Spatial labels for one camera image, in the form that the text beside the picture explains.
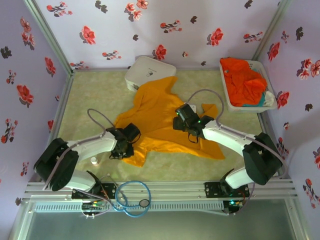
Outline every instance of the orange shirt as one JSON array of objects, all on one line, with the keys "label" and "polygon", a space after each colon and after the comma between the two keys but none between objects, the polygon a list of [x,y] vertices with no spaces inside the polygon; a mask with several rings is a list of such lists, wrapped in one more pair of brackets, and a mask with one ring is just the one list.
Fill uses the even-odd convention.
[{"label": "orange shirt", "polygon": [[[214,141],[199,139],[199,143],[188,140],[188,133],[173,129],[175,109],[184,103],[171,88],[177,77],[170,76],[143,84],[137,91],[133,105],[127,112],[120,114],[115,120],[117,128],[125,128],[129,123],[136,125],[140,139],[133,144],[134,155],[123,160],[137,167],[146,161],[147,152],[190,153],[199,157],[224,159],[218,144]],[[203,104],[204,115],[216,117],[218,110],[214,104]]]}]

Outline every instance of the floor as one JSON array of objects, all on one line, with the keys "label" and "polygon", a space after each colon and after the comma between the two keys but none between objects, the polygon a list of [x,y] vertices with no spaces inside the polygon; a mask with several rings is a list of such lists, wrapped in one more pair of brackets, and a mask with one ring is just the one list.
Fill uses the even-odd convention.
[{"label": "floor", "polygon": [[[65,141],[80,140],[101,132],[87,116],[87,109],[93,108],[106,114],[114,121],[120,113],[133,107],[135,93],[128,90],[125,71],[85,71],[77,72],[67,101],[59,137]],[[177,82],[172,92],[186,101],[196,90],[207,88],[217,91],[225,98],[220,71],[218,70],[179,70]],[[214,94],[201,92],[192,100],[198,113],[202,113],[201,104],[221,103]],[[108,123],[102,117],[92,114],[99,122]],[[226,126],[239,131],[259,134],[262,130],[255,113],[230,113],[227,109],[220,119]],[[215,160],[193,156],[188,153],[149,152],[143,167],[129,165],[121,160],[109,159],[109,153],[98,154],[98,166],[89,159],[78,162],[76,169],[89,170],[97,177],[108,173],[116,181],[210,181],[219,180],[232,168],[242,167],[243,158],[234,151],[221,146],[225,160]]]}]

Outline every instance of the coiled blue cable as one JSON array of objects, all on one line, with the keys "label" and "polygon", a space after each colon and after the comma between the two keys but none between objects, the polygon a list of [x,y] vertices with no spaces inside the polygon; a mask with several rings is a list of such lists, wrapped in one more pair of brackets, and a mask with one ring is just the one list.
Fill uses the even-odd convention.
[{"label": "coiled blue cable", "polygon": [[[140,184],[142,185],[148,192],[148,201],[149,201],[149,205],[145,207],[144,211],[140,214],[132,214],[128,211],[128,209],[134,209],[134,208],[137,208],[137,207],[140,207],[140,204],[137,204],[137,205],[133,205],[133,206],[129,206],[128,205],[128,199],[127,197],[121,192],[121,188],[123,188],[124,186],[128,185],[128,184]],[[123,199],[124,199],[124,204],[120,202],[119,200],[119,192],[121,193]],[[150,208],[150,204],[151,204],[151,193],[150,193],[150,190],[148,188],[148,186],[143,183],[142,181],[127,181],[125,183],[123,183],[122,185],[120,185],[116,191],[115,191],[115,200],[116,200],[116,203],[119,204],[120,207],[116,207],[114,204],[112,205],[113,209],[117,212],[125,212],[125,214],[127,214],[129,217],[132,217],[132,218],[139,218],[139,217],[142,217],[143,215],[145,215],[149,208]]]}]

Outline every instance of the orange garment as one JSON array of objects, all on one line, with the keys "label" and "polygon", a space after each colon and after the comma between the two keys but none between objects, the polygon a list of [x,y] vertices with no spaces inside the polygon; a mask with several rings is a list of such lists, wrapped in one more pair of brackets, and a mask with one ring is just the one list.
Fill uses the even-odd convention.
[{"label": "orange garment", "polygon": [[[147,152],[189,153],[199,157],[224,159],[218,144],[213,141],[199,139],[195,144],[188,140],[188,133],[173,129],[175,109],[184,103],[171,88],[177,77],[170,76],[143,84],[137,91],[133,105],[127,112],[120,114],[115,120],[117,128],[124,128],[129,123],[136,125],[140,139],[133,144],[134,155],[123,160],[137,167],[146,161]],[[218,110],[214,104],[203,104],[204,115],[216,117]]]},{"label": "orange garment", "polygon": [[249,63],[236,58],[221,58],[225,84],[230,102],[235,107],[257,105],[267,88],[266,80],[250,69]]}]

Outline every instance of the white box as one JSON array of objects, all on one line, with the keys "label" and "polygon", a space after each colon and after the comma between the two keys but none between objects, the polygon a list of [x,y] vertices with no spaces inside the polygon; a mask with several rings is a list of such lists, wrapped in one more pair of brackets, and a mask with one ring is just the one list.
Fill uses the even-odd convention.
[{"label": "white box", "polygon": [[124,79],[129,90],[136,92],[147,82],[176,75],[176,67],[147,56],[140,56],[126,72]]},{"label": "white box", "polygon": [[[246,60],[249,63],[250,69],[256,70],[261,76],[265,79],[267,83],[266,91],[271,92],[273,95],[274,91],[272,90],[271,83],[269,81],[268,75],[266,73],[266,70],[264,66],[262,65],[261,62],[259,61],[251,61],[251,60]],[[221,78],[222,78],[222,83],[223,83],[223,88],[224,88],[224,94],[226,98],[226,103],[229,112],[234,112],[234,113],[262,113],[266,110],[271,110],[271,109],[276,109],[277,108],[277,101],[274,100],[272,106],[233,106],[230,102],[230,98],[228,95],[228,90],[227,90],[227,85],[226,85],[226,80],[225,80],[225,75],[224,71],[222,69],[221,63],[220,63],[220,73],[221,73]]]}]

